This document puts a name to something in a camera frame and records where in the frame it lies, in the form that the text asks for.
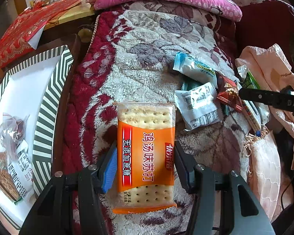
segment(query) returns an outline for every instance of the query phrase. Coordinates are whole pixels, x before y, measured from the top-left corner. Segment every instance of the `food package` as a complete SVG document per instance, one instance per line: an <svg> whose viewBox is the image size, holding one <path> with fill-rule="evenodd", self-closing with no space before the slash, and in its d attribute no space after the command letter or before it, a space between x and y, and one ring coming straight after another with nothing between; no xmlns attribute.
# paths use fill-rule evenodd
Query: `food package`
<svg viewBox="0 0 294 235"><path fill-rule="evenodd" d="M242 78L241 86L243 88L258 89L261 90L259 84L254 79L252 73L249 71L246 65L242 65L237 68L239 75Z"/></svg>
<svg viewBox="0 0 294 235"><path fill-rule="evenodd" d="M118 195L116 214L176 206L174 104L116 103L118 107Z"/></svg>
<svg viewBox="0 0 294 235"><path fill-rule="evenodd" d="M241 112L242 101L239 97L239 91L235 82L232 80L219 75L218 76L219 93L217 99L224 105L228 105L234 108L236 111Z"/></svg>
<svg viewBox="0 0 294 235"><path fill-rule="evenodd" d="M210 66L188 54L183 52L176 54L173 70L179 71L202 84L211 82L215 88L218 88L215 71Z"/></svg>
<svg viewBox="0 0 294 235"><path fill-rule="evenodd" d="M0 162L0 189L12 202L17 202L21 199L4 162Z"/></svg>
<svg viewBox="0 0 294 235"><path fill-rule="evenodd" d="M214 124L223 119L216 97L216 89L210 82L190 91L175 91L175 103L185 122L186 131Z"/></svg>
<svg viewBox="0 0 294 235"><path fill-rule="evenodd" d="M237 89L242 89L240 83L237 83ZM258 110L252 101L242 100L243 110L242 113L246 117L249 125L253 129L254 133L261 131L261 118Z"/></svg>
<svg viewBox="0 0 294 235"><path fill-rule="evenodd" d="M183 81L183 84L182 84L182 87L181 87L181 90L182 91L190 91L196 87L199 87L203 85L202 83L196 81L196 80L193 80L189 77L184 77L184 81Z"/></svg>
<svg viewBox="0 0 294 235"><path fill-rule="evenodd" d="M34 193L33 166L27 151L28 144L23 140L16 149L17 161L9 160L9 156L7 157L9 174L11 174L20 196L25 200L29 200Z"/></svg>
<svg viewBox="0 0 294 235"><path fill-rule="evenodd" d="M16 160L16 148L24 139L27 117L22 120L3 113L0 125L0 143L5 148L11 160Z"/></svg>
<svg viewBox="0 0 294 235"><path fill-rule="evenodd" d="M242 85L241 85L242 87L261 90L259 84L254 79L252 73L249 71L246 65L242 65L238 67L237 71L240 77L242 78ZM254 105L260 114L261 124L262 125L267 124L271 118L271 113L270 113L268 105L263 103L258 103L258 102L254 102Z"/></svg>
<svg viewBox="0 0 294 235"><path fill-rule="evenodd" d="M271 119L269 106L260 102L254 102L254 104L260 114L261 124L262 125L267 124Z"/></svg>
<svg viewBox="0 0 294 235"><path fill-rule="evenodd" d="M21 199L11 175L6 167L6 153L0 152L0 190L12 201Z"/></svg>
<svg viewBox="0 0 294 235"><path fill-rule="evenodd" d="M28 144L24 140L27 117L22 120L3 114L0 125L0 143L6 150L6 169L20 197L29 201L34 193L32 163L27 155Z"/></svg>

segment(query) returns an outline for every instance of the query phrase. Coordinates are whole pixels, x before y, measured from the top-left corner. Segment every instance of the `cracker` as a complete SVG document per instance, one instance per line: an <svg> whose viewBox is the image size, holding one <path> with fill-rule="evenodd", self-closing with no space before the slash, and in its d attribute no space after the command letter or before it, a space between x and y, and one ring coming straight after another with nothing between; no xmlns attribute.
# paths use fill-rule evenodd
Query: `cracker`
<svg viewBox="0 0 294 235"><path fill-rule="evenodd" d="M122 201L131 207L167 205L173 201L173 185L138 186L121 193Z"/></svg>
<svg viewBox="0 0 294 235"><path fill-rule="evenodd" d="M119 108L118 119L126 124L143 129L165 129L175 125L172 107L155 107L145 104L134 105L130 109Z"/></svg>

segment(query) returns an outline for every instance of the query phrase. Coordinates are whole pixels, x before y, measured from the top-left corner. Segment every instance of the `soda cracker package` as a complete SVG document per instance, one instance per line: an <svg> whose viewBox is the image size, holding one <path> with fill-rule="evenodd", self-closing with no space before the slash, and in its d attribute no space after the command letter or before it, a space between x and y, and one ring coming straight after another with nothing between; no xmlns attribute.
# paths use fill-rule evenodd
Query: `soda cracker package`
<svg viewBox="0 0 294 235"><path fill-rule="evenodd" d="M176 206L174 104L121 102L118 106L118 195L116 214Z"/></svg>

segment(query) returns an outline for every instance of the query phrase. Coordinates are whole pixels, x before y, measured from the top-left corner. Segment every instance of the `floral fleece blanket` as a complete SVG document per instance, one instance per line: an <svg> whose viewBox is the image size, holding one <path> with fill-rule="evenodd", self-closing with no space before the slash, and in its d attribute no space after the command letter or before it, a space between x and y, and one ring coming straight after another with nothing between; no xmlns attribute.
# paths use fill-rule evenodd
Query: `floral fleece blanket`
<svg viewBox="0 0 294 235"><path fill-rule="evenodd" d="M137 100L174 102L182 75L172 71L175 54L184 51L226 77L236 80L237 57L233 22L188 5L143 0L114 7L98 19L94 39L73 78L64 132L65 173L96 162L117 137L117 113L113 102ZM248 157L244 135L250 130L240 113L230 111L222 122L184 131L179 112L176 140L198 163L217 172L241 171L246 179ZM177 208L144 214L113 214L116 181L102 195L102 210L110 234L174 234L185 231L194 197L182 189L175 176ZM74 203L76 229L78 200Z"/></svg>

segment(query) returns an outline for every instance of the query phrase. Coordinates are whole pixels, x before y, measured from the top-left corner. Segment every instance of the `candy wrapper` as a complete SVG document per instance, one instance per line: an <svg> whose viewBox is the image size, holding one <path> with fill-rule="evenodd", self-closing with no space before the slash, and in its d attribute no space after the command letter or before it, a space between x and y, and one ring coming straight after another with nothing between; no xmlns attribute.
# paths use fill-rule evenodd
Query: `candy wrapper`
<svg viewBox="0 0 294 235"><path fill-rule="evenodd" d="M27 151L28 144L25 140L23 140L16 149L17 160L9 160L8 156L7 163L8 172L13 178L13 182L18 193L23 199L29 201L29 198L34 193L34 186L33 167L28 158Z"/></svg>
<svg viewBox="0 0 294 235"><path fill-rule="evenodd" d="M202 84L211 82L215 88L218 88L215 71L210 66L188 54L183 52L176 54L173 70L179 71Z"/></svg>
<svg viewBox="0 0 294 235"><path fill-rule="evenodd" d="M237 83L237 89L242 89L240 83ZM246 117L249 125L253 129L254 133L261 131L261 118L258 110L252 101L242 100L243 110L242 113Z"/></svg>
<svg viewBox="0 0 294 235"><path fill-rule="evenodd" d="M246 65L242 65L238 67L237 71L240 77L242 78L241 86L243 88L252 88L252 89L261 90L259 84L254 79L252 73L249 71ZM271 118L271 113L270 113L268 105L263 103L258 103L258 102L254 102L254 105L260 114L261 124L262 125L267 124Z"/></svg>
<svg viewBox="0 0 294 235"><path fill-rule="evenodd" d="M214 124L223 119L216 97L216 89L210 82L190 91L175 91L175 103L185 122L186 131Z"/></svg>
<svg viewBox="0 0 294 235"><path fill-rule="evenodd" d="M116 214L176 206L174 104L121 102L118 106L118 198Z"/></svg>
<svg viewBox="0 0 294 235"><path fill-rule="evenodd" d="M234 108L236 111L241 112L243 110L243 106L235 82L222 75L219 75L218 86L219 93L217 99L222 104L228 105Z"/></svg>

